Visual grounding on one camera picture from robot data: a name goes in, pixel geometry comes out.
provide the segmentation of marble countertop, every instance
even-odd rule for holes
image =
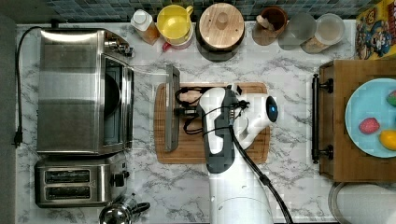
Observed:
[[[257,45],[252,37],[253,22],[246,23],[246,36],[231,60],[212,63],[198,52],[196,41],[183,50],[163,53],[160,39],[154,46],[143,42],[129,23],[62,24],[61,27],[106,28],[127,39],[135,49],[129,63],[157,74],[166,64],[180,70],[181,82],[264,82],[276,98],[279,117],[271,128],[268,160],[260,168],[284,199],[295,222],[334,221],[328,207],[332,181],[318,174],[311,152],[311,82],[318,68],[333,59],[351,59],[354,52],[354,21],[346,21],[346,37],[320,54],[301,49],[282,50],[277,42]],[[29,26],[18,27],[18,39]],[[39,69],[38,30],[22,45],[21,84],[24,142],[17,149],[16,220],[29,224],[97,223],[102,208],[41,209],[35,205],[34,165],[37,124]],[[134,143],[127,151],[129,190],[141,202],[151,203],[141,223],[209,222],[209,183],[203,164],[160,164],[153,141],[155,88],[163,75],[135,73]],[[283,222],[275,198],[269,194],[274,221]]]

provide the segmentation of wooden crate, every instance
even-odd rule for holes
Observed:
[[[319,148],[333,145],[334,158],[320,158],[319,171],[335,182],[394,182],[396,158],[366,154],[350,139],[345,125],[347,102],[363,83],[396,78],[396,61],[335,60],[320,67],[320,83],[334,80],[334,93],[319,91]]]

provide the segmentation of blue plate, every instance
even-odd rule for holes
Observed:
[[[350,138],[358,148],[375,157],[396,157],[396,151],[383,147],[378,138],[382,130],[396,130],[396,107],[387,102],[387,96],[395,90],[395,79],[373,79],[358,87],[346,105],[346,129]],[[359,130],[367,118],[378,120],[378,131],[364,134]]]

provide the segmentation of cereal box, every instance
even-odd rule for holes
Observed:
[[[396,59],[396,0],[383,0],[356,22],[356,58]]]

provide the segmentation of toaster oven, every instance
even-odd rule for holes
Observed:
[[[132,144],[134,72],[106,30],[41,31],[37,153],[104,155]]]

